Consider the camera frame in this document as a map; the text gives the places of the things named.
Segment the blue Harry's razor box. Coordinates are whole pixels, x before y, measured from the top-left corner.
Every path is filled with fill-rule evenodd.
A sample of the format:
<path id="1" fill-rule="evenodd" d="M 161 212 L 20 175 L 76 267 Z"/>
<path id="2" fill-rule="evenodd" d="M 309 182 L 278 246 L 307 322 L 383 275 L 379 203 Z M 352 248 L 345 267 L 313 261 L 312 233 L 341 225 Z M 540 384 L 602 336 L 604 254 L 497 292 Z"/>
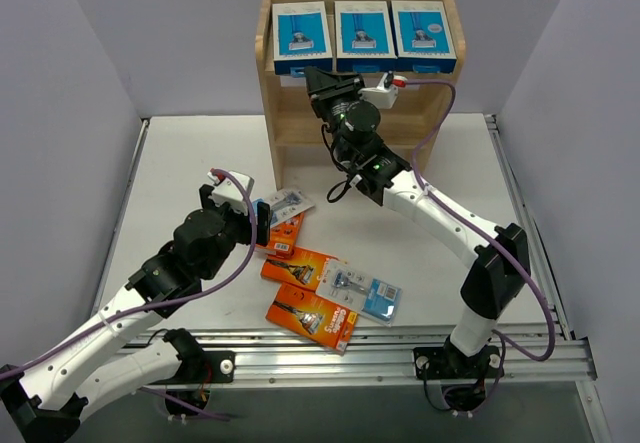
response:
<path id="1" fill-rule="evenodd" d="M 274 72 L 303 77 L 304 68 L 333 68 L 333 51 L 323 1 L 272 5 Z"/>
<path id="2" fill-rule="evenodd" d="M 387 1 L 336 1 L 334 22 L 337 71 L 381 73 L 395 68 Z"/>
<path id="3" fill-rule="evenodd" d="M 392 0 L 396 70 L 452 74 L 457 54 L 444 3 Z"/>

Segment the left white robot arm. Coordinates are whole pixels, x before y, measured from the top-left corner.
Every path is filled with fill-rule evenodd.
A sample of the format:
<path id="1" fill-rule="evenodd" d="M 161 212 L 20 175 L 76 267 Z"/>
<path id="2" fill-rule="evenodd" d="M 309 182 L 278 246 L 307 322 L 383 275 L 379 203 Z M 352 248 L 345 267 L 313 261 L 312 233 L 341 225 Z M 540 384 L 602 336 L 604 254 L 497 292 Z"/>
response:
<path id="1" fill-rule="evenodd" d="M 201 294 L 237 245 L 265 244 L 269 208 L 252 205 L 251 177 L 211 171 L 191 212 L 86 323 L 22 367 L 1 369 L 1 401 L 27 442 L 65 442 L 90 415 L 148 384 L 197 381 L 210 366 L 185 329 L 168 330 L 145 348 L 117 357 L 144 330 Z"/>

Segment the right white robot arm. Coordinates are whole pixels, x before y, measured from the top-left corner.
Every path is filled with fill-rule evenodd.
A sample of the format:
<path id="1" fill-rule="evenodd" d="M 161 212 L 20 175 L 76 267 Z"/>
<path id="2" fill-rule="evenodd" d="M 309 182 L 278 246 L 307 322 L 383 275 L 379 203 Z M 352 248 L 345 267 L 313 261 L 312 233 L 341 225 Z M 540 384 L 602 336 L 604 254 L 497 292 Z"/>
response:
<path id="1" fill-rule="evenodd" d="M 333 165 L 377 205 L 411 220 L 439 240 L 467 268 L 460 294 L 464 309 L 432 370 L 454 379 L 479 378 L 489 368 L 489 340 L 499 317 L 530 274 L 527 235 L 518 225 L 501 227 L 478 217 L 421 181 L 378 132 L 380 111 L 393 107 L 410 80 L 387 72 L 374 87 L 358 73 L 315 66 L 303 70 L 307 95 L 322 120 L 322 137 Z"/>

